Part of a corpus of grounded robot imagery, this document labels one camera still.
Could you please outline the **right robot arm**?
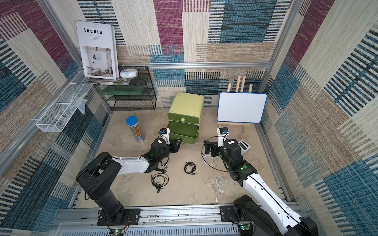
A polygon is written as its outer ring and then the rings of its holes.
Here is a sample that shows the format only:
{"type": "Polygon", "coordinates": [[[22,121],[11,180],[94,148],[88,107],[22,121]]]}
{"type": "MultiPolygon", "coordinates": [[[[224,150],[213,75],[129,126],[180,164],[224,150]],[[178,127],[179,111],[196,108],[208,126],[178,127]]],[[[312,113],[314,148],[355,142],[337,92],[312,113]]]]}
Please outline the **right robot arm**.
{"type": "Polygon", "coordinates": [[[233,202],[236,219],[252,221],[270,236],[317,236],[316,222],[291,209],[267,186],[258,171],[243,158],[235,139],[222,143],[204,140],[205,154],[219,156],[231,178],[249,192],[233,202]]]}

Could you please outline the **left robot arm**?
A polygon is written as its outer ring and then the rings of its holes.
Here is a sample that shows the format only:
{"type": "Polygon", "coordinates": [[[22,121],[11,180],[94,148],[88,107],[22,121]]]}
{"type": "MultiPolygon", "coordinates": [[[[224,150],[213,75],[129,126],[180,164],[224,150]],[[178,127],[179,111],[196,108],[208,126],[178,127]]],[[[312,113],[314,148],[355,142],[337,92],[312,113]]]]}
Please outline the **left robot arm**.
{"type": "Polygon", "coordinates": [[[157,138],[151,144],[150,150],[140,157],[121,158],[100,153],[93,161],[84,167],[76,176],[76,181],[84,190],[86,196],[101,208],[98,215],[98,226],[117,226],[131,223],[136,225],[138,219],[132,218],[138,212],[127,213],[118,201],[110,187],[117,176],[127,174],[145,174],[160,171],[159,164],[171,153],[179,151],[182,139],[166,141],[157,138]]]}

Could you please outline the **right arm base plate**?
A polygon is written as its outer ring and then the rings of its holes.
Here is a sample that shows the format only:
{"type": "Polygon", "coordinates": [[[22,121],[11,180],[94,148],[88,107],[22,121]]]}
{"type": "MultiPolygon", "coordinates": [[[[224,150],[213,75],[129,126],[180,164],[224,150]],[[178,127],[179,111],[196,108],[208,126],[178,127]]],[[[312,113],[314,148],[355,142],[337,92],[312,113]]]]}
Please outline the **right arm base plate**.
{"type": "Polygon", "coordinates": [[[245,217],[241,209],[237,206],[223,205],[219,207],[221,222],[231,222],[238,224],[245,221],[245,217]]]}

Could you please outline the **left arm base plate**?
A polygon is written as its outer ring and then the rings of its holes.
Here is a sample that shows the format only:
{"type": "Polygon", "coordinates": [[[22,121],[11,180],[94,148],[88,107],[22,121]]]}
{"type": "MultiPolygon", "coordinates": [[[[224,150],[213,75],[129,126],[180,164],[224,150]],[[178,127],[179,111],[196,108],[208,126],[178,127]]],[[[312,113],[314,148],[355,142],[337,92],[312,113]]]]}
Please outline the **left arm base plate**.
{"type": "Polygon", "coordinates": [[[140,208],[124,208],[119,210],[114,216],[109,216],[103,210],[98,212],[97,226],[126,226],[138,225],[140,208]]]}

